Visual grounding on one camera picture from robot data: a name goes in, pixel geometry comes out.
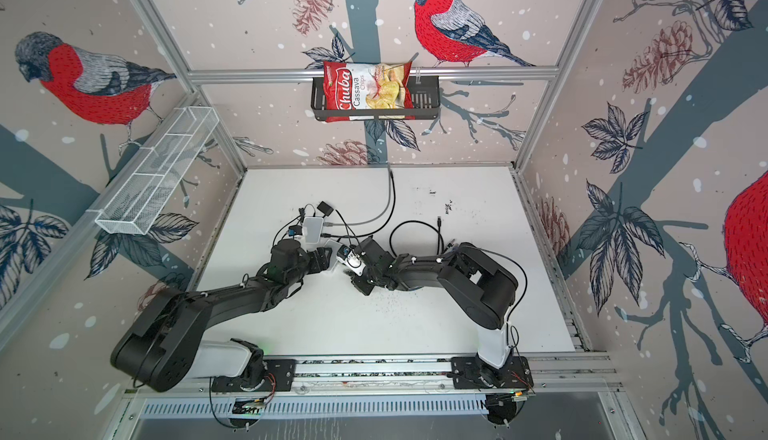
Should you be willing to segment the black cable gold green plug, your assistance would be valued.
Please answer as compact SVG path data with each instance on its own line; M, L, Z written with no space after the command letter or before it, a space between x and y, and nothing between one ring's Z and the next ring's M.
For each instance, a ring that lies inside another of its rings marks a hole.
M421 226L425 226L425 227L431 229L432 231L434 231L436 233L436 235L437 235L436 255L437 256L441 256L443 254L443 252L445 251L446 243L445 243L444 237L442 236L442 219L440 217L438 217L437 220L436 220L436 224L435 225L429 224L429 223L427 223L425 221L422 221L422 220L406 220L406 221L403 221L400 224L398 224L392 230L392 232L390 233L389 238L388 238L389 250L390 250L390 252L395 257L397 257L398 254L397 254L397 252L396 252L396 250L394 248L394 245L393 245L394 235L402 227L408 226L408 225L421 225Z

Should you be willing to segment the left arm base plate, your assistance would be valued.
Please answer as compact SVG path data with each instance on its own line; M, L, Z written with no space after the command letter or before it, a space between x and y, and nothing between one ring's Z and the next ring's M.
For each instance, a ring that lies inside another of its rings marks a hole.
M294 359L262 359L252 362L237 377L215 377L213 393L288 392L292 388L297 362Z

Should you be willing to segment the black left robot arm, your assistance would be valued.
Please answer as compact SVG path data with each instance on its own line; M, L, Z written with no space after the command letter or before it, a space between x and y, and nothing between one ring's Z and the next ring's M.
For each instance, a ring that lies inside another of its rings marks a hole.
M306 251L296 240L281 240L270 261L236 285L195 292L168 287L118 341L110 364L157 392L168 391L191 375L206 330L274 309L306 276L329 270L335 252L327 246Z

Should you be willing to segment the black adapter with cord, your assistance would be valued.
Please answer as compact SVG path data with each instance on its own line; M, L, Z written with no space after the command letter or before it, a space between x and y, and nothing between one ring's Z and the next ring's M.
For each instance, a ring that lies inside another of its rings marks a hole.
M299 215L298 215L298 223L304 224L307 216L307 210L310 210L312 215L312 218L322 218L325 219L329 216L331 216L335 209L328 203L321 201L317 205L311 205L306 204L304 207L299 208Z

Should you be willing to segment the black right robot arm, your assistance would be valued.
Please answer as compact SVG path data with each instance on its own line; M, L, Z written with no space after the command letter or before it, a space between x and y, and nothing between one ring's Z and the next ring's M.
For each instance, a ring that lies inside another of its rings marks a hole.
M352 272L352 284L365 296L375 288L412 292L445 290L478 327L478 357L501 369L512 351L508 316L517 300L517 278L485 251L462 243L436 256L393 256L374 239L342 248L337 259Z

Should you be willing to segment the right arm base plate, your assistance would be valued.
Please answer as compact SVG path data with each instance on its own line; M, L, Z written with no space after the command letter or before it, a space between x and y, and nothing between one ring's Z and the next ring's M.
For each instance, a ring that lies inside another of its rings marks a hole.
M528 391L533 388L528 359L510 356L500 368L474 357L453 357L447 377L457 390L508 389Z

